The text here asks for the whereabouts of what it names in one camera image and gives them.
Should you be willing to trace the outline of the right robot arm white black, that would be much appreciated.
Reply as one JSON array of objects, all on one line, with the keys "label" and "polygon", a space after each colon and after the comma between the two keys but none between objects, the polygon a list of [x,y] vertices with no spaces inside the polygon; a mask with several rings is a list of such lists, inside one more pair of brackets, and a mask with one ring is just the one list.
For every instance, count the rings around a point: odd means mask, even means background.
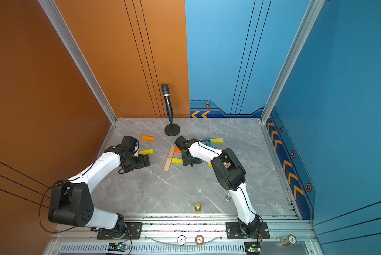
[{"label": "right robot arm white black", "polygon": [[238,222],[243,237],[251,239],[258,235],[263,221],[256,213],[246,188],[246,170],[232,149],[215,149],[201,140],[180,136],[175,145],[180,149],[183,165],[193,166],[202,162],[212,165],[215,176],[225,190],[229,191],[237,209]]}]

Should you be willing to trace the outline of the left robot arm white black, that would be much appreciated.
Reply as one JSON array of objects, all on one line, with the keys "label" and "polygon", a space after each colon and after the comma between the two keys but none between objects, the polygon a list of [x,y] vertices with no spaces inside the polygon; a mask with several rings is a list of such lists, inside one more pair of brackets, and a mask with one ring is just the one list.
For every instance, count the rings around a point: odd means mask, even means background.
[{"label": "left robot arm white black", "polygon": [[122,145],[107,148],[87,169],[53,185],[48,220],[73,227],[98,228],[113,239],[122,238],[128,232],[124,216],[96,208],[91,193],[117,168],[125,174],[150,165],[149,155],[138,154]]}]

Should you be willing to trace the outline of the teal block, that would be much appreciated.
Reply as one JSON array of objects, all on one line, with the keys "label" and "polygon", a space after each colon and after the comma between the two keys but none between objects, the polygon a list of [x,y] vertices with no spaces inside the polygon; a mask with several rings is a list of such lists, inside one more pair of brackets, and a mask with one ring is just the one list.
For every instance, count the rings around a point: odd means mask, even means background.
[{"label": "teal block", "polygon": [[206,140],[206,145],[210,147],[212,145],[211,144],[211,139],[210,138],[206,138],[205,140]]}]

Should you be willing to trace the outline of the tan block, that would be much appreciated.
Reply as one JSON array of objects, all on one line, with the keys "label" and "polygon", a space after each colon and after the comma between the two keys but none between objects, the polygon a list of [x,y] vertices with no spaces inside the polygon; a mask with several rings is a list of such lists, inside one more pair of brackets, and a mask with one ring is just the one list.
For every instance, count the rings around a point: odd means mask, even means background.
[{"label": "tan block", "polygon": [[167,158],[166,163],[165,163],[164,168],[163,168],[164,172],[169,171],[171,163],[172,163],[172,158]]},{"label": "tan block", "polygon": [[168,154],[168,158],[173,159],[174,153],[175,153],[175,147],[171,147]]}]

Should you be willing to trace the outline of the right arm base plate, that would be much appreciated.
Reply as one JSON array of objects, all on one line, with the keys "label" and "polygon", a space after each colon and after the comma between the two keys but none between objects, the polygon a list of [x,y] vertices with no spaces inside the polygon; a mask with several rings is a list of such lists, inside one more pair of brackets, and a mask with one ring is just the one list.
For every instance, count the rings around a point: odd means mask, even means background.
[{"label": "right arm base plate", "polygon": [[244,224],[241,222],[226,222],[226,234],[229,240],[235,239],[270,239],[270,232],[266,222]]}]

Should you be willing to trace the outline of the yellow block diagonal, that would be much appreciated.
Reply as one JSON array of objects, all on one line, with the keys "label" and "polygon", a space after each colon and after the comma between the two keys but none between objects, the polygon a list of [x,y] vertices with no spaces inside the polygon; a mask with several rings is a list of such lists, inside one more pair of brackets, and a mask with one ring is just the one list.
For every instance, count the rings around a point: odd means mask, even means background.
[{"label": "yellow block diagonal", "polygon": [[183,164],[183,160],[179,158],[173,158],[171,162],[175,164],[180,164],[180,165]]}]

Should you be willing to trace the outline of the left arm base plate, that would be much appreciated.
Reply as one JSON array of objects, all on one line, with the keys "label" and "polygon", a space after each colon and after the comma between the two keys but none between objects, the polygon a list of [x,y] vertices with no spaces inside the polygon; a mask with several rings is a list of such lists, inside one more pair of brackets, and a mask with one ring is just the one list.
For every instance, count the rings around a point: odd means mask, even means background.
[{"label": "left arm base plate", "polygon": [[100,228],[98,231],[98,240],[139,240],[142,233],[143,223],[128,222],[124,223],[123,227],[117,225],[114,229]]}]

